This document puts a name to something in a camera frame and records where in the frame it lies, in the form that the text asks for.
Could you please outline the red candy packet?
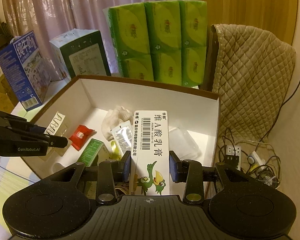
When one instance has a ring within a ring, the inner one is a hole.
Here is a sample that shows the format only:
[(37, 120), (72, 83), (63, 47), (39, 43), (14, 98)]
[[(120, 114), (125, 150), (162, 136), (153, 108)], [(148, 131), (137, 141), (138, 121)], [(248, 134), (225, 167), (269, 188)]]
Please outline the red candy packet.
[(69, 138), (71, 145), (79, 151), (94, 131), (94, 129), (90, 129), (87, 126), (79, 125)]

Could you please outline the white hair claw clip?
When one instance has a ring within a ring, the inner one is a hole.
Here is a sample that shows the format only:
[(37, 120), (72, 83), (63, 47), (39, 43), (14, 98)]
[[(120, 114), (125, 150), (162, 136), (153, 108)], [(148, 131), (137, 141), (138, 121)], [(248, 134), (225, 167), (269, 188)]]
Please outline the white hair claw clip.
[[(68, 127), (69, 127), (69, 121), (68, 121), (67, 117), (60, 112), (56, 112), (55, 116), (53, 117), (53, 119), (51, 120), (49, 125), (47, 126), (44, 133), (48, 134), (48, 135), (55, 135), (55, 136), (62, 137), (66, 134)], [(47, 149), (46, 156), (43, 156), (42, 159), (47, 160), (54, 153), (58, 154), (60, 156), (63, 156), (64, 153), (66, 152), (67, 148), (68, 148), (67, 144), (66, 144), (65, 148), (49, 147)]]

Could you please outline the green medicine box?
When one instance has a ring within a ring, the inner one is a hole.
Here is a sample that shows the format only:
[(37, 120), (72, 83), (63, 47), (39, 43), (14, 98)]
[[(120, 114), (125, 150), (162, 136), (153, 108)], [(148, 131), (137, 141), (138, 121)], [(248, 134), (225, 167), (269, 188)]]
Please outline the green medicine box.
[(102, 141), (91, 139), (77, 162), (82, 162), (86, 167), (97, 166), (100, 162), (110, 159), (110, 153)]

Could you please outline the clear plastic case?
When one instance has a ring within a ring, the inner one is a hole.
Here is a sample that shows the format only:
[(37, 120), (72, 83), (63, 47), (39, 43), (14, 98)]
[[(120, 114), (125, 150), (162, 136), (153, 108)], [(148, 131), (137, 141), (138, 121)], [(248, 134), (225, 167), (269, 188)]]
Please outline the clear plastic case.
[(183, 128), (169, 128), (169, 148), (179, 159), (196, 159), (202, 155), (197, 143)]

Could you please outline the white ointment box green bird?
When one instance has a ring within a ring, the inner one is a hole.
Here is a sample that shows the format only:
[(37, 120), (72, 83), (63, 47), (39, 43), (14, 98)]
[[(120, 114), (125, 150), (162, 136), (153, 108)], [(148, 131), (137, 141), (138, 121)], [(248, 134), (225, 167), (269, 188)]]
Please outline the white ointment box green bird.
[(129, 194), (170, 194), (168, 113), (134, 112)]

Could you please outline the white cream tube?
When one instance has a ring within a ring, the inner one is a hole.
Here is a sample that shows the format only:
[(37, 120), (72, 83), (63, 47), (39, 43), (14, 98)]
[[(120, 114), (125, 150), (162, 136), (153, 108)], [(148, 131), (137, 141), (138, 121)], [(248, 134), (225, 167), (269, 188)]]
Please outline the white cream tube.
[(126, 151), (130, 151), (132, 148), (132, 126), (130, 121), (120, 123), (118, 126), (111, 130), (111, 134), (116, 142), (117, 147), (121, 155), (124, 155)]

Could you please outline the white sock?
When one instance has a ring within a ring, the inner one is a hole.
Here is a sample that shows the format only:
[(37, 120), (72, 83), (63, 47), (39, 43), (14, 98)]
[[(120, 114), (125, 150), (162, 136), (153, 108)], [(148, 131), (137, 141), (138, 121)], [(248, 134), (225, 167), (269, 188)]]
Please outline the white sock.
[(101, 132), (107, 141), (113, 140), (111, 130), (119, 124), (129, 121), (132, 124), (133, 113), (123, 106), (110, 109), (101, 124)]

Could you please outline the yellow snack packet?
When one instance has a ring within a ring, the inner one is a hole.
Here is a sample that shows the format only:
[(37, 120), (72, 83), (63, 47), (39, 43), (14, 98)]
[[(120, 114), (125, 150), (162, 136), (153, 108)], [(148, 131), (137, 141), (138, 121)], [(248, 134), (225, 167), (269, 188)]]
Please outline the yellow snack packet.
[(110, 142), (110, 145), (111, 145), (110, 159), (120, 160), (122, 158), (122, 154), (121, 154), (120, 148), (119, 148), (119, 146), (117, 146), (115, 140), (112, 140)]

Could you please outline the dark velvet scrunchie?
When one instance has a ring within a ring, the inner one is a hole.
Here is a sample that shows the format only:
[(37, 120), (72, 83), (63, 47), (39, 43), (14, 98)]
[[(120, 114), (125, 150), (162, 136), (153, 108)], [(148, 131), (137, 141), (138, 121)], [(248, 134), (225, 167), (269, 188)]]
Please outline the dark velvet scrunchie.
[(118, 196), (129, 195), (128, 183), (115, 183), (115, 191)]

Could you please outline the small white bottle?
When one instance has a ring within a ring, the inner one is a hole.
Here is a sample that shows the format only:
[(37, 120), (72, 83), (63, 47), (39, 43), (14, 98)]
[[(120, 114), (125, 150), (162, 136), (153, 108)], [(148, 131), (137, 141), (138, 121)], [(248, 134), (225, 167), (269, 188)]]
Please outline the small white bottle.
[(64, 169), (65, 166), (63, 166), (61, 163), (55, 163), (53, 166), (52, 166), (52, 172), (53, 173), (56, 173), (56, 172), (59, 172), (61, 171), (62, 169)]

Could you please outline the checkered tablecloth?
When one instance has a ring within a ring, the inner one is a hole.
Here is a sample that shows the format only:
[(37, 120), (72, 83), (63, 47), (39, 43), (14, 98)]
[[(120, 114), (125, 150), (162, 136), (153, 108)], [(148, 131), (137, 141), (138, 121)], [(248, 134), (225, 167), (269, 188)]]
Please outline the checkered tablecloth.
[(6, 199), (15, 192), (39, 180), (20, 157), (0, 158), (0, 239), (9, 239), (11, 234), (2, 216)]

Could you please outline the brown cardboard storage box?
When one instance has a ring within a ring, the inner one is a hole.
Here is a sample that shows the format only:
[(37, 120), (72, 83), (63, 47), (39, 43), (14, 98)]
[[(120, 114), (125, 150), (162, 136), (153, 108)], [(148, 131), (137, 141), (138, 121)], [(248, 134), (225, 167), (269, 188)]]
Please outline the brown cardboard storage box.
[(212, 166), (214, 161), (219, 97), (200, 89), (136, 79), (82, 76), (73, 79), (56, 94), (31, 122), (47, 127), (56, 113), (66, 117), (69, 138), (79, 125), (93, 130), (93, 138), (109, 147), (102, 134), (102, 122), (109, 120), (118, 127), (121, 110), (131, 113), (128, 140), (131, 152), (129, 194), (141, 196), (179, 195), (184, 197), (185, 184), (175, 183), (169, 167), (169, 152), (188, 160), (186, 142), (171, 141), (171, 128), (184, 130), (198, 145), (195, 161)]

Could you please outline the white power strip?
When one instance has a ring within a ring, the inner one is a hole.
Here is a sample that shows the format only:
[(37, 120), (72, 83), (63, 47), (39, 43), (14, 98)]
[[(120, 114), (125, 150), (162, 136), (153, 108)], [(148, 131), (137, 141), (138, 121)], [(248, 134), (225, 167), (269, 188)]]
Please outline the white power strip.
[(241, 169), (241, 157), (242, 157), (242, 150), (241, 146), (238, 145), (226, 145), (225, 147), (225, 156), (224, 162), (229, 164), (238, 170)]

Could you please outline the blue milk carton box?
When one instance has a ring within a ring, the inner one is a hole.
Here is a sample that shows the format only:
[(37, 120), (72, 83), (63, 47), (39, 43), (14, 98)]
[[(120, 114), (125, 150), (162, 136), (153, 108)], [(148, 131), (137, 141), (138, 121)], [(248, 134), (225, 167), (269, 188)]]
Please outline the blue milk carton box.
[(33, 31), (15, 37), (0, 51), (0, 67), (25, 111), (43, 104), (51, 76)]

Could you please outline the small fan on floor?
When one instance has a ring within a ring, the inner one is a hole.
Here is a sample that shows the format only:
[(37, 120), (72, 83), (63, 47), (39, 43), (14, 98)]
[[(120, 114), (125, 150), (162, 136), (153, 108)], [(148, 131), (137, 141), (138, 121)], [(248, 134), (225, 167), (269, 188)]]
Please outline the small fan on floor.
[(278, 178), (269, 170), (263, 170), (256, 179), (274, 189), (277, 189), (280, 185)]

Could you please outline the cow milk carton box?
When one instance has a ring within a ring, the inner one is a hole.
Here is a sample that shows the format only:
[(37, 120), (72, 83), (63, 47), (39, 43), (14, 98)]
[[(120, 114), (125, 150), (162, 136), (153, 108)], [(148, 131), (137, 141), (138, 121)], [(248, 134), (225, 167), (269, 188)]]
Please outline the cow milk carton box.
[(111, 75), (99, 30), (72, 29), (51, 39), (50, 44), (68, 78)]

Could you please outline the pink curtain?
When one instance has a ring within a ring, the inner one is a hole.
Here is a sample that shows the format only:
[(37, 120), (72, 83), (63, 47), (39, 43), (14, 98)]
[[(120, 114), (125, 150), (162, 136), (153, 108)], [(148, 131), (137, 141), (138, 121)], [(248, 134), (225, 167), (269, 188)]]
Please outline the pink curtain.
[(14, 36), (34, 31), (47, 71), (53, 81), (62, 79), (50, 40), (72, 29), (99, 30), (110, 72), (118, 75), (116, 56), (104, 9), (154, 0), (2, 0), (6, 22)]

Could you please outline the quilted beige chair cover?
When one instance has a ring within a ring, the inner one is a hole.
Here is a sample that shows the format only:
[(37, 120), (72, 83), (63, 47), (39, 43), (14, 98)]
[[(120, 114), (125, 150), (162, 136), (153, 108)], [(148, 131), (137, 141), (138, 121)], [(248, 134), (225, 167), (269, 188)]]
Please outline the quilted beige chair cover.
[(219, 132), (266, 139), (288, 92), (295, 49), (249, 25), (213, 24), (208, 42), (203, 87), (219, 95)]

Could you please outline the green tissue pack stack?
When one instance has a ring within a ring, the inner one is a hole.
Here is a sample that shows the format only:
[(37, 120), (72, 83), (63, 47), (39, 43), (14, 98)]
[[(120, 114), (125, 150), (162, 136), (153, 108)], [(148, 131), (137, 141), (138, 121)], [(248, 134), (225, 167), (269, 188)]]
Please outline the green tissue pack stack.
[(204, 80), (207, 3), (152, 1), (104, 10), (119, 73), (185, 87)]

